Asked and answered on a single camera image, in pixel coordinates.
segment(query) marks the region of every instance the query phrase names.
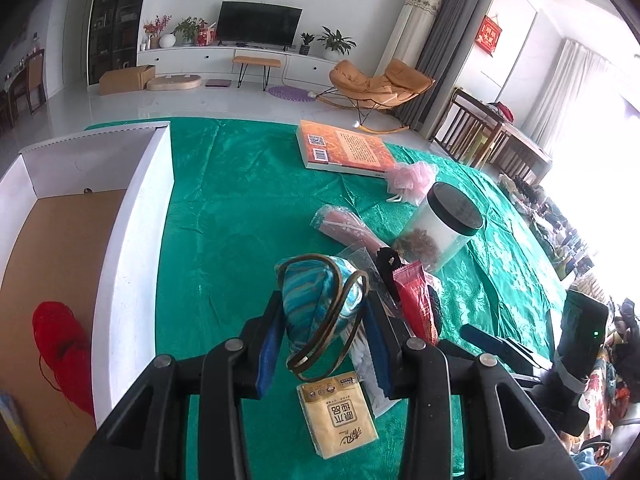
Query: green tablecloth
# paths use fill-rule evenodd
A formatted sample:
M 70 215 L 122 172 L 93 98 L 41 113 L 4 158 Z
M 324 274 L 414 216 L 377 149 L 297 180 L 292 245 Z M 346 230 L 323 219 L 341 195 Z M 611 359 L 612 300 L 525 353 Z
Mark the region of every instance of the green tablecloth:
M 342 250 L 309 225 L 321 205 L 351 208 L 386 242 L 415 209 L 387 203 L 382 179 L 306 170 L 296 127 L 290 124 L 167 120 L 172 124 L 175 187 L 158 271 L 158 353 L 178 359 L 206 353 L 236 336 L 245 320 L 260 316 L 276 288 L 275 262 Z M 427 153 L 389 148 L 397 160 L 436 164 L 438 180 L 463 190 L 486 219 L 482 232 L 438 274 L 445 289 L 443 336 L 469 348 L 460 341 L 458 328 L 471 323 L 548 354 L 545 312 L 561 311 L 564 290 L 517 212 L 484 174 Z M 396 478 L 406 403 L 375 421 L 378 441 L 322 460 L 314 452 L 298 403 L 298 381 L 284 366 L 286 346 L 264 399 L 243 403 L 254 478 Z M 192 402 L 189 478 L 196 478 L 196 408 Z M 454 416 L 459 417 L 455 402 Z M 456 434 L 454 439 L 454 470 L 461 473 L 462 437 Z

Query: orange rocking chair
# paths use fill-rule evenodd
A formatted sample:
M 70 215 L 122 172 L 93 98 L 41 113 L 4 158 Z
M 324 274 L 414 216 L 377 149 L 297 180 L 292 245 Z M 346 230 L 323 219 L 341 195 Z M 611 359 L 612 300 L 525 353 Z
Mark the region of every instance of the orange rocking chair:
M 350 61 L 342 60 L 329 72 L 334 87 L 318 94 L 316 99 L 338 108 L 356 109 L 359 120 L 355 127 L 370 134 L 394 134 L 408 130 L 402 126 L 394 130 L 371 130 L 363 126 L 372 110 L 388 110 L 426 92 L 434 80 L 416 69 L 405 65 L 398 59 L 392 59 L 385 73 L 376 77 L 367 77 Z M 351 106 L 328 99 L 328 95 L 346 97 Z

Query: ceiling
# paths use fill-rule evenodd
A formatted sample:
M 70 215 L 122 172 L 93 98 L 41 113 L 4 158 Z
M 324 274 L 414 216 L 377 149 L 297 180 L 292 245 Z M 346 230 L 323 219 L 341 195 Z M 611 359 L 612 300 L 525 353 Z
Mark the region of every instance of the ceiling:
M 608 59 L 631 78 L 640 78 L 640 46 L 620 16 L 586 0 L 528 0 L 554 23 L 560 35 Z

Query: red decoration hanging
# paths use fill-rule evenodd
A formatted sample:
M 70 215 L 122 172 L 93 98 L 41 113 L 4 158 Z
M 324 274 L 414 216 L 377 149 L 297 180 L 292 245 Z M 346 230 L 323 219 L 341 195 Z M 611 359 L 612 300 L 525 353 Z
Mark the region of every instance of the red decoration hanging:
M 500 38 L 501 32 L 502 29 L 498 27 L 498 24 L 488 16 L 485 16 L 482 19 L 480 30 L 478 30 L 478 35 L 476 36 L 476 43 L 482 50 L 492 56 L 495 47 L 498 45 L 498 38 Z

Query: plastic jar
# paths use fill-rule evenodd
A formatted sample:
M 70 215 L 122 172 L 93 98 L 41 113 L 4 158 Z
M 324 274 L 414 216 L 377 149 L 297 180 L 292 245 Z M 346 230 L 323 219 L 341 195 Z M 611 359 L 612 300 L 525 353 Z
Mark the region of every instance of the plastic jar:
M 476 205 L 457 187 L 436 182 L 393 247 L 407 261 L 437 272 L 482 227 Z

